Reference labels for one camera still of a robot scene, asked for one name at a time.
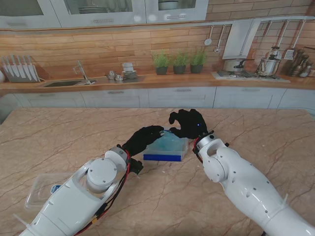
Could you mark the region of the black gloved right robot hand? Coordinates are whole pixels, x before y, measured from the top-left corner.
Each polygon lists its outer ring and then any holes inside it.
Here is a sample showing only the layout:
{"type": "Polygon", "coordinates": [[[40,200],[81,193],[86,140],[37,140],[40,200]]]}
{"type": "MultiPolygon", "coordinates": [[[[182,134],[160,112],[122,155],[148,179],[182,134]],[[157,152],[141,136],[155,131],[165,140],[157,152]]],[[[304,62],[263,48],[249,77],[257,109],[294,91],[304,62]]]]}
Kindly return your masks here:
{"type": "Polygon", "coordinates": [[[189,111],[180,109],[178,112],[172,112],[169,116],[169,123],[173,124],[175,121],[180,124],[181,128],[171,127],[169,130],[179,138],[202,139],[206,135],[213,134],[213,131],[208,131],[202,114],[196,109],[189,111]]]}

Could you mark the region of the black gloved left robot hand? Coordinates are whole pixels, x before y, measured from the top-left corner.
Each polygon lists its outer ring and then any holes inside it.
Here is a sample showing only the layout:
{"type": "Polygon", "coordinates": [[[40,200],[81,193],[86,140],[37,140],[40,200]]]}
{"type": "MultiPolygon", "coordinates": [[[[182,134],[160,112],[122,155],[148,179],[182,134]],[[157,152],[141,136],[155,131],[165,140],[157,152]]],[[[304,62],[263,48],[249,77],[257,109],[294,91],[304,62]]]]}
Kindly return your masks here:
{"type": "Polygon", "coordinates": [[[144,151],[148,145],[159,139],[163,130],[164,128],[159,125],[142,127],[122,145],[122,149],[127,151],[130,156],[135,156],[144,151]]]}

